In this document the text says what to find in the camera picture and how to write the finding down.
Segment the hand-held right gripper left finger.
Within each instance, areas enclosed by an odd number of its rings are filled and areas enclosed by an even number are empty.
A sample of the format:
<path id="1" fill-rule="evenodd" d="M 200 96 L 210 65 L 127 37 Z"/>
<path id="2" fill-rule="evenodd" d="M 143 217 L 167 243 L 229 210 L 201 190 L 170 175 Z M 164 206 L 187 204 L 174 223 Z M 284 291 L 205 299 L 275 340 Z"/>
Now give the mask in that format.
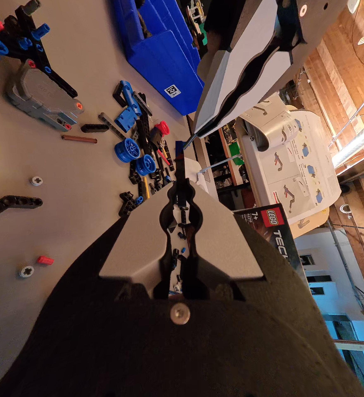
<path id="1" fill-rule="evenodd" d="M 168 184 L 134 209 L 113 245 L 99 277 L 140 283 L 153 292 L 161 285 L 168 295 L 172 257 L 170 235 L 160 223 L 161 212 L 170 203 Z"/>

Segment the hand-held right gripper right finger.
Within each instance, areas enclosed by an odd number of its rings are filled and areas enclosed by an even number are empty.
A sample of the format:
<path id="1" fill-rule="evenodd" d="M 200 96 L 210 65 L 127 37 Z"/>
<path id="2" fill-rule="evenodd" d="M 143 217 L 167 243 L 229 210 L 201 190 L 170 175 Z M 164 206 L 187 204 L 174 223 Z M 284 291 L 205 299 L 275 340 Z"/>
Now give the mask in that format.
<path id="1" fill-rule="evenodd" d="M 233 213 L 192 181 L 186 199 L 194 228 L 188 257 L 193 280 L 214 291 L 220 284 L 261 279 L 264 274 Z"/>

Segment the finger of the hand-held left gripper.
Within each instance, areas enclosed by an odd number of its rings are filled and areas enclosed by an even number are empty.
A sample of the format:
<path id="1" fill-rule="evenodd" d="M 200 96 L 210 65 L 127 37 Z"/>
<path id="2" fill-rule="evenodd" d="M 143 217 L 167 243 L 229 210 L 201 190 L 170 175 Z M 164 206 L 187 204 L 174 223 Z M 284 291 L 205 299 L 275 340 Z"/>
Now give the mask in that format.
<path id="1" fill-rule="evenodd" d="M 226 118 L 250 90 L 239 84 L 250 62 L 269 47 L 274 37 L 276 2 L 245 2 L 236 26 L 213 56 L 205 56 L 199 69 L 206 67 L 204 89 L 194 118 L 194 133 L 208 134 L 227 122 Z"/>
<path id="2" fill-rule="evenodd" d="M 247 67 L 242 81 L 228 94 L 219 112 L 199 129 L 199 138 L 224 126 L 257 105 L 262 98 L 268 97 L 268 91 L 291 66 L 291 60 L 289 52 L 274 51 L 260 71 L 254 72 L 254 67 Z"/>

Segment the black beam piece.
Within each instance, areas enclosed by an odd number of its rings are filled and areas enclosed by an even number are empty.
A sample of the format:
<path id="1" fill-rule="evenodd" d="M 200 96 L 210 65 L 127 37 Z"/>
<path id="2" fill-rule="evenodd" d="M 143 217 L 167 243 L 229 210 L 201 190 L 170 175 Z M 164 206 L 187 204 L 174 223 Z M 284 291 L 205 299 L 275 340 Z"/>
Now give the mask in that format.
<path id="1" fill-rule="evenodd" d="M 178 206 L 181 211 L 181 226 L 187 224 L 186 211 L 187 199 L 189 195 L 189 180 L 185 175 L 185 157 L 175 158 L 175 177 L 176 177 L 176 193 L 174 198 L 174 203 Z"/>

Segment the instruction booklet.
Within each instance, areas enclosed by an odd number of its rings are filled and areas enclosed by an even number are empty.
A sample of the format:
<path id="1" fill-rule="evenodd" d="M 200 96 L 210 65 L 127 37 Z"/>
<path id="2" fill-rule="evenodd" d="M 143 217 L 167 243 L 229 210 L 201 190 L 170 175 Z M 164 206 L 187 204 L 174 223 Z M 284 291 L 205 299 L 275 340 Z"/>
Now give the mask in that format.
<path id="1" fill-rule="evenodd" d="M 275 93 L 241 114 L 235 131 L 258 206 L 282 204 L 294 224 L 339 199 L 323 124 L 314 112 L 291 110 Z"/>

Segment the grey motor brick assembly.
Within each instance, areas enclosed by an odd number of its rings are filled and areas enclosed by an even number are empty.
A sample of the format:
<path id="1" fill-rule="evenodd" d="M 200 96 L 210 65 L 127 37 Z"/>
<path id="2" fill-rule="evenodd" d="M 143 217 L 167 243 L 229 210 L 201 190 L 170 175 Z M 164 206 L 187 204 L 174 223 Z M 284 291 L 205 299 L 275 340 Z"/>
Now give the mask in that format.
<path id="1" fill-rule="evenodd" d="M 0 59 L 20 61 L 4 92 L 22 112 L 67 133 L 77 124 L 84 107 L 75 89 L 50 65 L 42 43 L 50 27 L 46 23 L 37 27 L 32 18 L 40 6 L 40 1 L 29 1 L 0 21 Z"/>

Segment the dark printed toy box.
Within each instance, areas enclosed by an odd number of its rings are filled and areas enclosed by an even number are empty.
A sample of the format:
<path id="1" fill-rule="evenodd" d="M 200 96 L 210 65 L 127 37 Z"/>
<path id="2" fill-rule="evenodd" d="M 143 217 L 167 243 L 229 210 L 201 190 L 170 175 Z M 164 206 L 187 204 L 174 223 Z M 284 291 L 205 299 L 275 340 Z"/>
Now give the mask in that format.
<path id="1" fill-rule="evenodd" d="M 233 211 L 288 260 L 299 277 L 308 283 L 282 204 Z"/>

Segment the blue toy wheel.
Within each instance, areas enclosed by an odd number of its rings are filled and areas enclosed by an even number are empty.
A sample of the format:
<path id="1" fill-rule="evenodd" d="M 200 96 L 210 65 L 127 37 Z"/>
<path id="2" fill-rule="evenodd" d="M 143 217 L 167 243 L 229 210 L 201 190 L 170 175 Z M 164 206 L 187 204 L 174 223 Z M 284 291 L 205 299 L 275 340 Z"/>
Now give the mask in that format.
<path id="1" fill-rule="evenodd" d="M 152 156 L 145 154 L 139 157 L 135 163 L 135 171 L 142 177 L 156 171 L 156 163 Z"/>
<path id="2" fill-rule="evenodd" d="M 117 158 L 123 163 L 137 160 L 141 155 L 141 150 L 136 141 L 126 138 L 114 147 Z"/>

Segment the blue plastic bin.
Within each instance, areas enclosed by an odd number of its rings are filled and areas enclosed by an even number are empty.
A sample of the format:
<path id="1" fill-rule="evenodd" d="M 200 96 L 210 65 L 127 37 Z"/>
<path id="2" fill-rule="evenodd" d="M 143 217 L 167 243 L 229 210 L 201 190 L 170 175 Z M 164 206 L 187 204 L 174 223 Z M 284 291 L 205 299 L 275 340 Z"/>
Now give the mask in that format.
<path id="1" fill-rule="evenodd" d="M 199 52 L 174 0 L 109 1 L 113 23 L 129 64 L 181 115 L 197 110 L 204 83 Z"/>

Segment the dark brown axle rod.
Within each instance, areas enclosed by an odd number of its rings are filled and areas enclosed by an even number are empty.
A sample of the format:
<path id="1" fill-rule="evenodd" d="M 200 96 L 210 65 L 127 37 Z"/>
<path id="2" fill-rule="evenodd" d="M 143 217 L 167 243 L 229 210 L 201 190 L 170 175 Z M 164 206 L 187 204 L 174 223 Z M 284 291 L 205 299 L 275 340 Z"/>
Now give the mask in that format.
<path id="1" fill-rule="evenodd" d="M 89 144 L 97 144 L 97 139 L 95 138 L 87 138 L 80 136 L 70 136 L 70 135 L 62 135 L 61 139 L 64 141 L 72 141 L 72 142 L 84 142 Z"/>

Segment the black bent beam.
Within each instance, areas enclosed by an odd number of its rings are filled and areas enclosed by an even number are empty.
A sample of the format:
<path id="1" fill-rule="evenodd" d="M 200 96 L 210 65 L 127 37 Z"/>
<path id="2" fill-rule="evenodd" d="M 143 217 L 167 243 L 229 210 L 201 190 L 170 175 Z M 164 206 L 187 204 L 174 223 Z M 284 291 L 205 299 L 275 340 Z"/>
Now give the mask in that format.
<path id="1" fill-rule="evenodd" d="M 36 209 L 42 205 L 40 198 L 7 195 L 0 198 L 0 214 L 8 209 Z"/>

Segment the blue flat panel piece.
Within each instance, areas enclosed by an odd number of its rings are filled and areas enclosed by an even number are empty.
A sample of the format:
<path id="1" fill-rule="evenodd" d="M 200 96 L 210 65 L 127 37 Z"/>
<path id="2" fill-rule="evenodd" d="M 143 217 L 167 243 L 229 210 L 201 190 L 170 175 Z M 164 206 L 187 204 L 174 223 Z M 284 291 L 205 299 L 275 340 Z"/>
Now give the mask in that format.
<path id="1" fill-rule="evenodd" d="M 133 108 L 128 106 L 114 120 L 115 124 L 125 133 L 127 133 L 135 124 L 138 116 Z"/>

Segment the blue curved panel piece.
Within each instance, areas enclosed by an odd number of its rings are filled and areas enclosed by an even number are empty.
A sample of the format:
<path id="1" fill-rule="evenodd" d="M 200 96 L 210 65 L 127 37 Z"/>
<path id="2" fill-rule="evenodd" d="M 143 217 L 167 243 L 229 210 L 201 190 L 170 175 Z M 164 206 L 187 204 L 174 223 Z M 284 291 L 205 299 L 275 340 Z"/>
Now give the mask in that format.
<path id="1" fill-rule="evenodd" d="M 128 104 L 128 106 L 135 112 L 135 114 L 140 117 L 142 115 L 142 111 L 135 97 L 133 96 L 133 89 L 130 83 L 126 80 L 121 80 L 121 90 L 123 92 L 124 98 Z"/>

